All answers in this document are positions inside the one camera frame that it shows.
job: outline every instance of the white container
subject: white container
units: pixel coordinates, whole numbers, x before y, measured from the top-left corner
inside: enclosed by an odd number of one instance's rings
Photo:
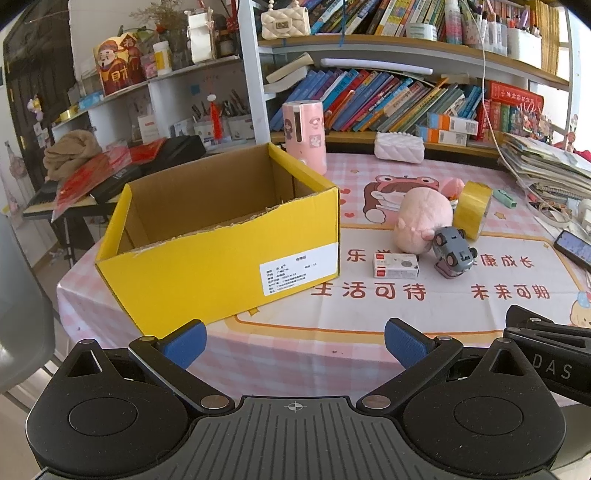
[[[437,27],[426,23],[409,23],[407,25],[407,37],[437,41]]]
[[[507,53],[512,59],[542,68],[542,39],[525,30],[507,29]]]
[[[173,54],[167,41],[154,44],[154,60],[156,60],[158,76],[173,72]]]
[[[445,0],[447,43],[462,45],[462,12],[457,0]]]
[[[209,21],[212,12],[198,10],[189,15],[189,38],[191,42],[191,59],[193,63],[213,58]]]

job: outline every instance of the stack of papers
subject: stack of papers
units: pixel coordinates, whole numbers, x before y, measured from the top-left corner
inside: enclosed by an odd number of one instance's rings
[[[591,163],[532,138],[505,134],[501,151],[505,166],[517,173],[517,180],[544,200],[563,202],[591,198]]]

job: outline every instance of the plant in vase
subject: plant in vase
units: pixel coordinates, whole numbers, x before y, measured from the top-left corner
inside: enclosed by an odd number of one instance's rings
[[[160,41],[168,41],[173,54],[173,69],[189,65],[187,48],[187,15],[181,7],[183,0],[160,0],[146,8],[138,8],[130,17],[140,22],[153,22]]]

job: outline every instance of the cable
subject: cable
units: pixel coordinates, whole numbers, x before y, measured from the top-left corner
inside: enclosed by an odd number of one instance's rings
[[[486,110],[485,106],[484,106],[484,92],[485,92],[485,79],[486,79],[486,52],[485,52],[485,48],[484,48],[484,38],[482,37],[482,35],[480,35],[480,28],[478,26],[478,23],[476,22],[476,18],[474,17],[474,14],[472,13],[472,10],[468,9],[468,13],[470,14],[470,18],[472,19],[472,21],[474,22],[474,25],[476,27],[476,29],[479,32],[478,35],[478,39],[480,41],[480,46],[482,47],[482,93],[480,94],[480,101],[482,102],[482,109],[484,110],[484,114],[486,117],[486,122],[488,124],[488,128],[490,129],[491,132],[491,136],[492,136],[492,140],[495,143],[495,147],[497,152],[499,152],[499,155],[501,156],[501,159],[503,161],[503,163],[505,164],[505,167],[513,174],[513,176],[516,178],[517,183],[521,186],[522,189],[527,190],[529,193],[531,193],[535,198],[537,198],[538,200],[540,200],[540,206],[538,207],[538,210],[535,210],[529,202],[529,198],[527,196],[527,194],[525,195],[525,200],[526,200],[526,204],[531,207],[531,210],[533,210],[536,215],[541,215],[543,217],[543,220],[553,226],[559,226],[559,228],[563,228],[566,229],[569,225],[570,222],[575,223],[577,226],[582,228],[582,225],[580,225],[578,223],[578,221],[574,218],[574,216],[567,216],[565,215],[563,212],[561,212],[560,210],[558,210],[556,207],[550,205],[548,202],[546,202],[546,200],[544,200],[536,191],[534,191],[529,185],[527,185],[519,176],[519,174],[513,169],[513,167],[510,165],[510,163],[507,161],[507,159],[505,158],[505,156],[503,155],[503,152],[501,151],[501,148],[499,147],[499,144],[496,140],[496,136],[494,134],[494,130],[492,129],[492,122],[491,119],[488,115],[488,111]],[[550,210],[554,210],[555,212],[557,212],[561,217],[566,218],[565,222],[559,222],[557,220],[552,220],[550,218],[548,218],[548,216],[544,215],[543,212],[541,211],[542,206],[548,206],[548,208]]]

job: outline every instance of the chair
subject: chair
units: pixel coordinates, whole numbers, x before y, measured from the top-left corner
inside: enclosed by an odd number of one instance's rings
[[[45,369],[51,359],[60,365],[55,348],[51,300],[25,259],[10,220],[0,215],[0,395],[28,412],[9,390]]]

